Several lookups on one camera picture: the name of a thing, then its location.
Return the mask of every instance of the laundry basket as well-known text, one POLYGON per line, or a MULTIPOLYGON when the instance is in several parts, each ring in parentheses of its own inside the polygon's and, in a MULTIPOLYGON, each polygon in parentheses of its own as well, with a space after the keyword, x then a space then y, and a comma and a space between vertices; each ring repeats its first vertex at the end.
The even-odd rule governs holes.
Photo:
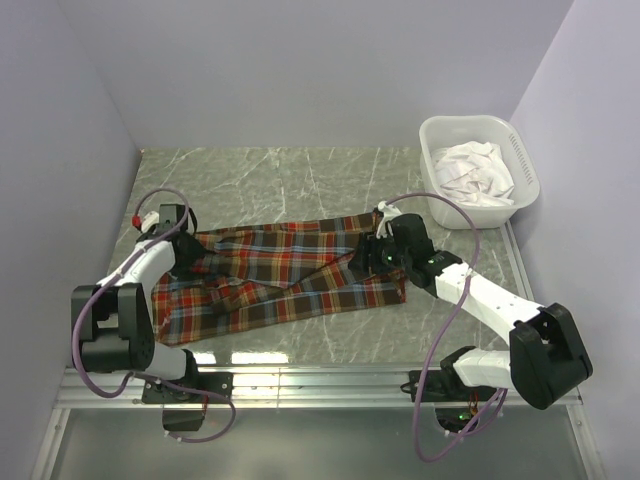
MULTIPOLYGON (((427 192, 445 196, 431 159, 431 152, 475 140, 500 145, 502 160, 513 177, 514 189, 509 198, 513 205, 500 207, 473 207, 460 205, 478 228, 496 228, 504 224, 517 210, 538 198, 540 182, 531 159, 515 129, 504 120, 490 115, 465 117, 431 117, 420 127, 422 158, 420 169, 427 192)), ((445 228, 468 229, 469 224, 446 203, 428 198, 431 214, 445 228)))

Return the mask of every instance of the white laundry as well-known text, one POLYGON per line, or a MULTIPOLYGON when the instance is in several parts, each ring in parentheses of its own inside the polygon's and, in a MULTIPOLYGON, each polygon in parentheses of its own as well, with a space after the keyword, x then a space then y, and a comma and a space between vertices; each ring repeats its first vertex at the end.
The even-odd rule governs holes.
POLYGON ((462 205, 513 205, 513 178, 502 161, 500 145, 468 142, 435 150, 436 179, 446 195, 462 205))

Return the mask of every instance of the table surface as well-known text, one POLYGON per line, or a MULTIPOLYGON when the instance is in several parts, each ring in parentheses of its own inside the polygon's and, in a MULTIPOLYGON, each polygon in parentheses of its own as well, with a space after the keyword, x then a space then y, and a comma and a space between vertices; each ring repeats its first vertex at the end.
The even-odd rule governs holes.
MULTIPOLYGON (((412 148, 196 148, 147 149, 115 246, 110 271, 129 255, 137 238, 130 218, 139 199, 158 186, 185 193, 199 230, 314 220, 371 211, 380 200, 423 191, 420 151, 412 148)), ((152 197, 143 213, 171 194, 152 197)), ((424 198, 398 204, 420 214, 439 249, 469 259, 470 231, 435 223, 424 198)), ((517 293, 500 229, 482 231, 477 270, 517 293)), ((407 303, 273 325, 187 344, 199 363, 383 363, 417 362, 452 306, 407 285, 407 303)), ((435 359, 466 345, 504 350, 488 327, 462 312, 447 331, 435 359)))

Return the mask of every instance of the lavender wall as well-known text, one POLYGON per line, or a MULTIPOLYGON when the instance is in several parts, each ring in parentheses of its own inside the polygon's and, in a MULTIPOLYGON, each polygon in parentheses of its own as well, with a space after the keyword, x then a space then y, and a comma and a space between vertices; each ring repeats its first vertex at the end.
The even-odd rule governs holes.
POLYGON ((611 479, 640 478, 640 42, 634 0, 576 0, 513 123, 542 195, 515 222, 540 301, 573 311, 584 398, 611 479))
POLYGON ((571 0, 59 3, 140 146, 417 146, 509 118, 571 0))
POLYGON ((0 8, 0 470, 28 478, 138 152, 55 0, 0 8))

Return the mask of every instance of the red plaid cloth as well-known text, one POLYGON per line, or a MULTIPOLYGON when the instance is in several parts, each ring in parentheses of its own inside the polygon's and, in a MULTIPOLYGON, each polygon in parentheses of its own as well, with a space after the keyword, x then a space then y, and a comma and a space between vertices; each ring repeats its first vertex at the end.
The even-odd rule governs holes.
POLYGON ((196 234, 211 254, 193 278, 165 275, 152 293, 156 339, 178 345, 328 313, 405 301, 401 272, 348 268, 370 214, 196 234))

